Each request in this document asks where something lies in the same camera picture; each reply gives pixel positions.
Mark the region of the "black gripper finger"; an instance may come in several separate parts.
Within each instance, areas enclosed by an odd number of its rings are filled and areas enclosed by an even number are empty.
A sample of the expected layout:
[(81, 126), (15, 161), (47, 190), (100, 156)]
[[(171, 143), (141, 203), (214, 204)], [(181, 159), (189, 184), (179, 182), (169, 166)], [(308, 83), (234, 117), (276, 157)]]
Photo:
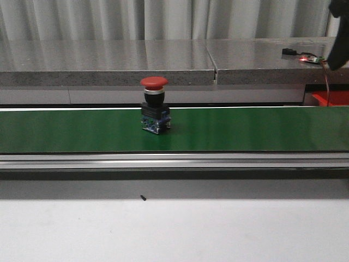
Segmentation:
[(327, 63), (331, 70), (338, 70), (348, 62), (348, 1), (331, 1), (329, 11), (334, 18), (340, 19), (340, 24)]

